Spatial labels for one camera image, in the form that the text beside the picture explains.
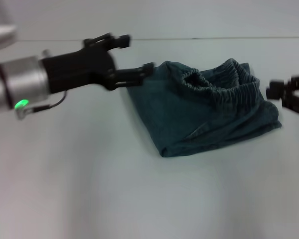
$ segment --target fabric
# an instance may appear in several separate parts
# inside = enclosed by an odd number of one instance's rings
[[[166,61],[128,92],[162,157],[218,149],[281,127],[249,64],[234,59],[202,72]]]

